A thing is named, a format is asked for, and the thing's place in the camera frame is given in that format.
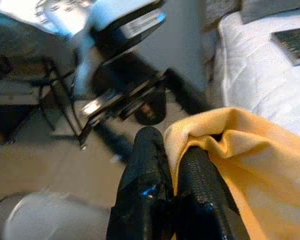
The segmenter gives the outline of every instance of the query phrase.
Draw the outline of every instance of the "beige carpet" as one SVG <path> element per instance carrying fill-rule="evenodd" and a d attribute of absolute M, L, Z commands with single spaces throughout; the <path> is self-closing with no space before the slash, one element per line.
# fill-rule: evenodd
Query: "beige carpet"
<path fill-rule="evenodd" d="M 174 102 L 167 104 L 167 117 L 157 127 L 162 133 L 187 115 Z M 143 126 L 133 117 L 109 121 L 118 133 L 133 141 Z M 73 139 L 50 136 L 50 129 L 37 111 L 25 123 L 12 145 L 0 145 L 0 198 L 15 192 L 67 192 L 101 207 L 111 207 L 125 165 L 94 134 L 81 151 Z"/>

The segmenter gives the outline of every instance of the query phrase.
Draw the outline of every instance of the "yellow cloth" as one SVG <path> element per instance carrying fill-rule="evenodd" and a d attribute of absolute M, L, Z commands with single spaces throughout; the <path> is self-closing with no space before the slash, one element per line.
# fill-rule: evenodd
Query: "yellow cloth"
<path fill-rule="evenodd" d="M 221 134 L 217 142 L 210 135 Z M 300 240 L 300 136 L 238 108 L 183 119 L 164 135 L 174 192 L 190 146 L 208 150 L 252 240 Z"/>

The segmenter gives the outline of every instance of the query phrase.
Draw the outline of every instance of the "black wheel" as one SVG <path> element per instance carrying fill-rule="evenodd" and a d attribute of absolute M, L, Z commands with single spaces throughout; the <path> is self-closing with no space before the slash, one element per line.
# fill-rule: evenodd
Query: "black wheel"
<path fill-rule="evenodd" d="M 160 88 L 145 96 L 143 100 L 145 105 L 134 114 L 137 122 L 145 126 L 161 123 L 167 114 L 166 89 Z"/>

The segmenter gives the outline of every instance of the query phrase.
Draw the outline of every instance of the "white mattress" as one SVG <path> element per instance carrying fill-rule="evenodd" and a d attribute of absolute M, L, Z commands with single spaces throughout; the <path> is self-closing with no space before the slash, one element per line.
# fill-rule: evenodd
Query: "white mattress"
<path fill-rule="evenodd" d="M 223 105 L 244 108 L 300 136 L 300 66 L 271 33 L 300 28 L 300 9 L 243 24 L 239 12 L 222 19 L 214 84 Z"/>

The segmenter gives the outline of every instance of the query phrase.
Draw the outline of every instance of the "pillow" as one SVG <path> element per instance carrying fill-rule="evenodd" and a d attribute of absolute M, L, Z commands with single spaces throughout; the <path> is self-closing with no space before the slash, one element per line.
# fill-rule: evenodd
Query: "pillow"
<path fill-rule="evenodd" d="M 242 0 L 241 18 L 244 24 L 264 16 L 300 8 L 300 0 Z"/>

